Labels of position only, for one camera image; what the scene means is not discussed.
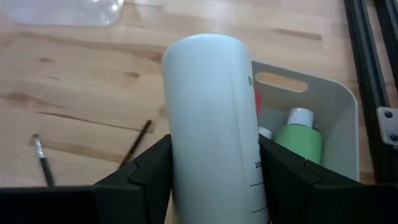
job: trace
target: bin handle hole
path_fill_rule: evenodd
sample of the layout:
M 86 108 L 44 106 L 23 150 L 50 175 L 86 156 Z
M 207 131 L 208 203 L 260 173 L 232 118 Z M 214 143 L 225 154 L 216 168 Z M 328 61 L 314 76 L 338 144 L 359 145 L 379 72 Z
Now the bin handle hole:
M 292 78 L 286 78 L 273 73 L 259 72 L 256 73 L 254 77 L 259 83 L 294 91 L 297 93 L 302 93 L 308 90 L 308 85 L 305 82 L 294 80 Z

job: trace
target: bottle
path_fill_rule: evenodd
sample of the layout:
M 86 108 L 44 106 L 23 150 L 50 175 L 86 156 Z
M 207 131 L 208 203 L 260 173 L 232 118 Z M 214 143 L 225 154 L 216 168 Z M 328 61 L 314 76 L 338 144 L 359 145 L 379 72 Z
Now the bottle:
M 266 137 L 267 139 L 272 139 L 272 132 L 266 128 L 259 127 L 259 134 Z
M 200 34 L 162 60 L 183 224 L 268 222 L 251 57 L 233 37 Z
M 276 134 L 274 141 L 316 164 L 321 164 L 322 137 L 312 126 L 312 111 L 293 108 L 287 125 Z

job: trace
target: bottle cap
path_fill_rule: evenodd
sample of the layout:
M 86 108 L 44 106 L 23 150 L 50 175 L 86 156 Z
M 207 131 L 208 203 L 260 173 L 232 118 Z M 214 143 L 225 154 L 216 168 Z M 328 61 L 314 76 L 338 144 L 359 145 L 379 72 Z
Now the bottle cap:
M 298 124 L 312 128 L 313 125 L 313 113 L 312 111 L 305 108 L 293 108 L 290 110 L 287 125 Z
M 259 134 L 266 137 L 267 139 L 272 139 L 272 132 L 266 128 L 259 127 Z

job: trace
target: white cylindrical bottle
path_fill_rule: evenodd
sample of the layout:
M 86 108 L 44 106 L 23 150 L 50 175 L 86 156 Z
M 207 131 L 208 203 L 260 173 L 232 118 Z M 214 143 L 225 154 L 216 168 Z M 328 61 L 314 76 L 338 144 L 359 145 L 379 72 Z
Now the white cylindrical bottle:
M 178 222 L 267 223 L 246 46 L 226 35 L 194 35 L 166 50 L 162 68 Z

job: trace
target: metal bracket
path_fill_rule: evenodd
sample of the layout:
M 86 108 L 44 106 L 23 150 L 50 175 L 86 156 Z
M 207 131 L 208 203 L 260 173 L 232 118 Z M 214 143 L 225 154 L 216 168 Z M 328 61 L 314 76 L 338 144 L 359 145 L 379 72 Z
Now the metal bracket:
M 398 109 L 381 106 L 377 109 L 377 118 L 383 142 L 398 146 Z

